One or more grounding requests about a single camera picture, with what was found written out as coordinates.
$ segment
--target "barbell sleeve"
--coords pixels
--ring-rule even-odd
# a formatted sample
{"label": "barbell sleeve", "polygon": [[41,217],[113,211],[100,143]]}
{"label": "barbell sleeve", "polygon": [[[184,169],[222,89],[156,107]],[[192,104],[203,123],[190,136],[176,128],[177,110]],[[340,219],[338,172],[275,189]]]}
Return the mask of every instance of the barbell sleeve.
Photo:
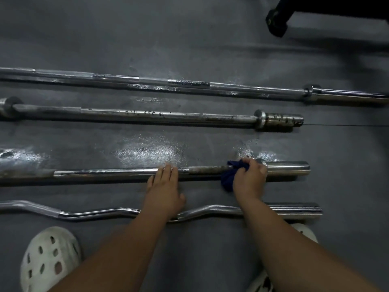
{"label": "barbell sleeve", "polygon": [[273,114],[257,110],[253,116],[195,114],[185,112],[136,111],[106,108],[58,107],[24,104],[17,97],[0,99],[0,116],[6,119],[57,119],[104,122],[151,122],[198,125],[234,125],[262,129],[264,127],[300,127],[301,115]]}
{"label": "barbell sleeve", "polygon": [[[267,205],[285,220],[311,220],[323,215],[322,209],[316,203],[267,203]],[[88,221],[118,217],[133,218],[140,213],[138,209],[126,207],[71,213],[24,200],[0,202],[0,213],[15,211],[35,213],[68,221]],[[243,217],[243,213],[238,207],[208,205],[181,212],[176,218],[169,220],[169,222],[182,222],[209,216]]]}

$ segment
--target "finger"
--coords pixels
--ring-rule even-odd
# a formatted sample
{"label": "finger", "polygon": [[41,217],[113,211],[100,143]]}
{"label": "finger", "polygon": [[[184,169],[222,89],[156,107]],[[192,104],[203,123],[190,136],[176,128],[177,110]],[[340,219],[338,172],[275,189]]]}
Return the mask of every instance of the finger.
{"label": "finger", "polygon": [[171,173],[172,173],[172,165],[166,163],[165,168],[163,169],[161,181],[169,181]]}
{"label": "finger", "polygon": [[244,157],[241,159],[242,162],[245,162],[247,164],[250,164],[250,160],[252,160],[252,158],[249,158],[249,157]]}
{"label": "finger", "polygon": [[263,165],[263,164],[260,164],[260,172],[267,176],[267,166]]}
{"label": "finger", "polygon": [[173,167],[172,174],[170,175],[170,181],[178,184],[178,168]]}
{"label": "finger", "polygon": [[161,181],[162,173],[163,173],[163,167],[161,166],[158,168],[157,173],[155,174],[154,184],[157,184]]}
{"label": "finger", "polygon": [[243,162],[250,165],[250,168],[258,168],[259,163],[252,158],[243,158]]}
{"label": "finger", "polygon": [[149,179],[147,180],[147,188],[146,191],[152,188],[153,186],[153,181],[154,181],[154,175],[150,176]]}
{"label": "finger", "polygon": [[245,173],[246,173],[245,168],[239,168],[238,171],[235,173],[234,179],[242,177]]}

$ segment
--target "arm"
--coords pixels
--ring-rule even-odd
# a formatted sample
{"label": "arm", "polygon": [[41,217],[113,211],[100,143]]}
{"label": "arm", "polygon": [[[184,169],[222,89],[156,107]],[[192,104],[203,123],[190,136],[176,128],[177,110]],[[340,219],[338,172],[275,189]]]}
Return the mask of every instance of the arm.
{"label": "arm", "polygon": [[147,182],[143,210],[123,232],[55,285],[50,292],[130,291],[142,285],[166,222],[185,205],[178,194],[178,170],[166,165]]}
{"label": "arm", "polygon": [[253,233],[263,265],[277,291],[380,291],[316,242],[287,224],[260,200],[266,167],[245,158],[234,193]]}

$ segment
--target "white crocs shoe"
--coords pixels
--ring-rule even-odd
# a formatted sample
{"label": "white crocs shoe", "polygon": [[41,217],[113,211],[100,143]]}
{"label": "white crocs shoe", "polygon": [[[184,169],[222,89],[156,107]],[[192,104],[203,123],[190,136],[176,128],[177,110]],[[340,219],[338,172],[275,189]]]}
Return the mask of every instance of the white crocs shoe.
{"label": "white crocs shoe", "polygon": [[23,292],[46,292],[81,264],[75,236],[62,227],[49,227],[27,247],[20,267]]}
{"label": "white crocs shoe", "polygon": [[[312,241],[315,241],[316,243],[318,242],[315,234],[308,228],[308,226],[301,223],[291,224],[291,226],[293,226],[296,230]],[[260,275],[251,282],[246,292],[275,292],[273,284],[270,281],[266,270],[263,270]]]}

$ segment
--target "blue rag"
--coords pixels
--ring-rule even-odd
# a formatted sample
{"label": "blue rag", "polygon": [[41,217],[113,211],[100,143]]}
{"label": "blue rag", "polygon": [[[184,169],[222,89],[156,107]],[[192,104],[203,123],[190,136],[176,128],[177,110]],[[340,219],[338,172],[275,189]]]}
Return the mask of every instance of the blue rag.
{"label": "blue rag", "polygon": [[232,169],[221,174],[221,186],[226,191],[232,191],[232,184],[234,183],[235,174],[239,168],[245,168],[246,171],[249,169],[249,165],[242,160],[240,161],[228,161],[227,165],[232,165]]}

